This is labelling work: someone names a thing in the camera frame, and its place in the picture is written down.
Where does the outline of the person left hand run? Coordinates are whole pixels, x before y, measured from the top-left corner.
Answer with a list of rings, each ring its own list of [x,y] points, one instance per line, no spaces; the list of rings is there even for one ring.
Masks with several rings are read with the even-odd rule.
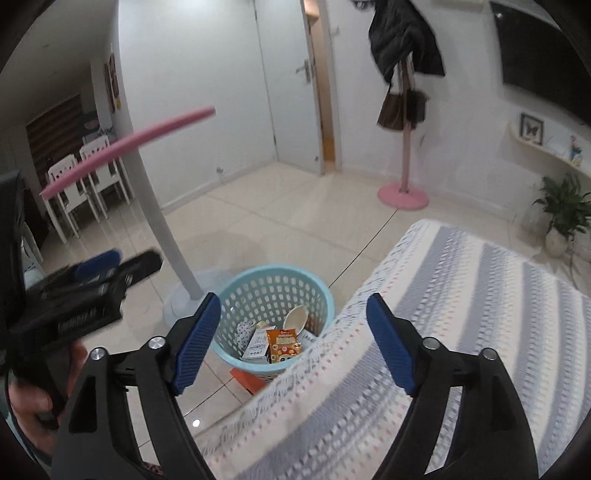
[[[67,393],[71,394],[87,359],[87,349],[80,340],[77,340],[70,345],[69,353],[71,362]],[[36,449],[51,456],[56,445],[55,433],[43,427],[37,419],[40,414],[51,411],[50,396],[37,386],[21,380],[15,380],[9,384],[8,395],[13,417],[24,436]]]

